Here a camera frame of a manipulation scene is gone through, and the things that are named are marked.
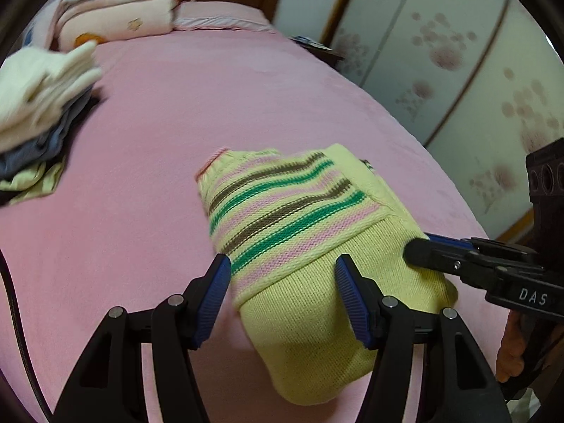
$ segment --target metal screw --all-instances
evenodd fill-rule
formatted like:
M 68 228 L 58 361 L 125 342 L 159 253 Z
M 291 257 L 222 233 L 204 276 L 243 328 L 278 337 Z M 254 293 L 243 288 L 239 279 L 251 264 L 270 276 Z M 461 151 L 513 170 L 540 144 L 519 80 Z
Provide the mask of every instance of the metal screw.
M 447 307 L 443 310 L 443 315 L 449 320 L 453 320 L 458 316 L 458 312 L 454 308 Z
M 168 304 L 176 307 L 184 302 L 184 297 L 181 294 L 173 294 L 168 298 Z
M 394 308 L 396 305 L 398 305 L 398 300 L 391 295 L 387 295 L 382 299 L 382 304 L 384 304 L 388 308 Z
M 123 315 L 123 307 L 112 307 L 108 311 L 110 318 L 119 318 L 121 315 Z

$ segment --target nightstand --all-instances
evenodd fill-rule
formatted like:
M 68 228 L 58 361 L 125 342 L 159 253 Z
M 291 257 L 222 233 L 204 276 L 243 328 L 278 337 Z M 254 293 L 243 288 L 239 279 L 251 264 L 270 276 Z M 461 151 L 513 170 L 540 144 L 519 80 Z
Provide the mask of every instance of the nightstand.
M 337 52 L 333 49 L 323 49 L 312 44 L 301 43 L 296 40 L 292 41 L 303 47 L 305 50 L 311 52 L 315 57 L 320 59 L 322 62 L 325 62 L 333 69 L 337 69 L 338 63 L 344 59 L 343 56 L 337 54 Z

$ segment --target pink bedsheet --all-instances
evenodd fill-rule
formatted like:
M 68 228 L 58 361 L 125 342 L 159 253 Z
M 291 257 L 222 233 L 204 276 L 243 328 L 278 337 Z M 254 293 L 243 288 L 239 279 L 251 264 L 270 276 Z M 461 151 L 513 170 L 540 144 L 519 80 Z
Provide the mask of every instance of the pink bedsheet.
M 194 173 L 219 147 L 291 153 L 339 142 L 368 159 L 424 231 L 484 236 L 437 163 L 364 91 L 281 35 L 173 32 L 98 47 L 107 100 L 78 135 L 56 193 L 0 209 L 0 246 L 47 401 L 105 312 L 156 306 L 212 258 Z M 494 364 L 506 310 L 457 279 L 457 308 Z M 44 421 L 0 291 L 0 368 Z M 145 360 L 150 364 L 149 348 Z M 404 421 L 415 420 L 420 354 Z M 191 354 L 212 422 L 355 421 L 369 377 L 325 405 L 279 397 L 228 297 L 212 338 Z M 151 421 L 160 413 L 146 375 Z

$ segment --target knitted fabric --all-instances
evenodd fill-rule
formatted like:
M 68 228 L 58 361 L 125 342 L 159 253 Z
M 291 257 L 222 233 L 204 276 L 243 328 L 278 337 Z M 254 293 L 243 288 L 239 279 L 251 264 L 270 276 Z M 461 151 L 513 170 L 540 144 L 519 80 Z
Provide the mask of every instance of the knitted fabric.
M 411 308 L 454 302 L 442 274 L 405 264 L 404 245 L 425 236 L 384 180 L 340 145 L 289 157 L 221 151 L 197 180 L 215 249 L 232 262 L 235 307 L 290 402 L 328 401 L 373 367 L 335 285 L 340 254 Z

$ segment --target white folded garment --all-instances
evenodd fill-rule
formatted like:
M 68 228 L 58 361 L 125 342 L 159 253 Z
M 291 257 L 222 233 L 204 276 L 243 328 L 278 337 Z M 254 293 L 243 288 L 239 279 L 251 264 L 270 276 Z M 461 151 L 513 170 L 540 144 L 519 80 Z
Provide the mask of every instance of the white folded garment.
M 63 105 L 102 77 L 94 41 L 68 54 L 24 47 L 0 68 L 0 153 L 57 123 Z

